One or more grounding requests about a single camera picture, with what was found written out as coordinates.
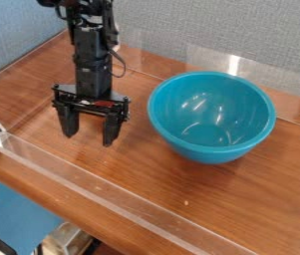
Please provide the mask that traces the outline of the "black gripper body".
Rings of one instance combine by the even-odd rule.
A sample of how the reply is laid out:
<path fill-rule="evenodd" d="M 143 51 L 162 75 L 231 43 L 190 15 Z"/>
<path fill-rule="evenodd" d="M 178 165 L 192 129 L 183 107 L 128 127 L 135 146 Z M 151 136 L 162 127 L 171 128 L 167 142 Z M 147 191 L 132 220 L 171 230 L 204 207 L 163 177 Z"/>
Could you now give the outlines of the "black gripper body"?
<path fill-rule="evenodd" d="M 73 85 L 55 84 L 52 91 L 53 108 L 56 108 L 56 106 L 69 106 L 77 113 L 85 113 L 101 117 L 104 117 L 108 113 L 116 113 L 123 116 L 123 122 L 125 122 L 129 118 L 128 104 L 131 100 L 127 96 L 120 95 L 112 90 L 107 90 L 96 98 L 79 96 Z M 93 102 L 96 101 L 113 102 L 113 105 L 109 108 L 96 107 L 93 106 Z"/>

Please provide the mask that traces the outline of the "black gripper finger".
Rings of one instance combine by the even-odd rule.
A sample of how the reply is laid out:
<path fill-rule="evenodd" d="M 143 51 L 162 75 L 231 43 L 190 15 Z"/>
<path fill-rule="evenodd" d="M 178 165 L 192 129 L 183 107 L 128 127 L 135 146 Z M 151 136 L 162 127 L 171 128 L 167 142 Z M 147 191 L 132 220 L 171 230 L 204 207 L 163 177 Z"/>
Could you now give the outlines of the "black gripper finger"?
<path fill-rule="evenodd" d="M 79 113 L 69 106 L 56 106 L 61 132 L 71 137 L 79 130 Z"/>
<path fill-rule="evenodd" d="M 119 136 L 123 123 L 123 116 L 116 113 L 108 113 L 103 123 L 103 146 L 109 146 Z"/>

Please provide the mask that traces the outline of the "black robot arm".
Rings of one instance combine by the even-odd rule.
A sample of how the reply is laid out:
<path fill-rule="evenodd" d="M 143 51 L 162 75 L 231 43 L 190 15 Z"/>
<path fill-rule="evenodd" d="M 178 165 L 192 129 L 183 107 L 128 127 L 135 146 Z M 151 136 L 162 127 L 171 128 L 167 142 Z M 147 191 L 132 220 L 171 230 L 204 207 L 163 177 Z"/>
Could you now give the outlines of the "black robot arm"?
<path fill-rule="evenodd" d="M 129 117 L 129 98 L 112 91 L 112 58 L 121 64 L 116 53 L 119 30 L 113 20 L 113 0 L 36 0 L 53 8 L 56 16 L 67 22 L 75 84 L 52 86 L 52 106 L 57 112 L 61 132 L 71 137 L 79 130 L 79 113 L 104 117 L 103 146 L 119 136 L 121 123 Z"/>

